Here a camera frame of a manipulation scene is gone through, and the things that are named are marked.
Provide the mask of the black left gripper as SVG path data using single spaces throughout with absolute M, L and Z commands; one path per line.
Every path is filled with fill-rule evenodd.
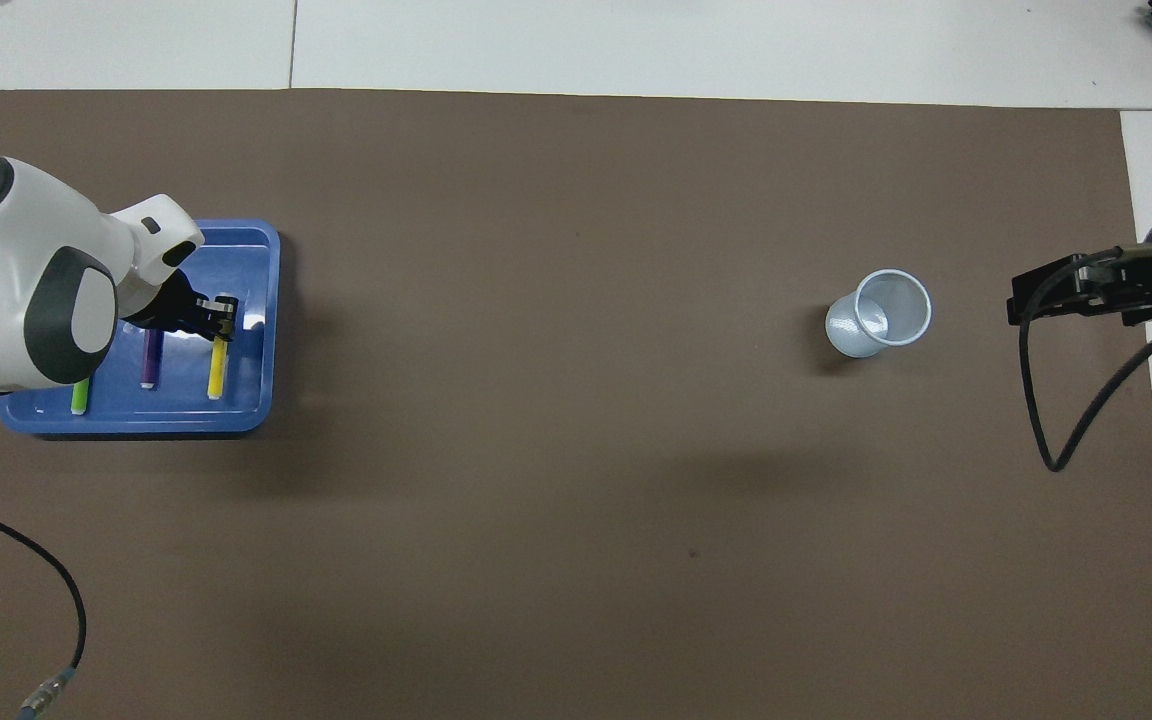
M 237 297 L 218 295 L 207 300 L 194 290 L 187 278 L 168 278 L 157 287 L 154 297 L 147 301 L 146 306 L 124 316 L 124 323 L 142 329 L 185 332 L 209 342 L 228 343 L 232 342 L 237 311 Z

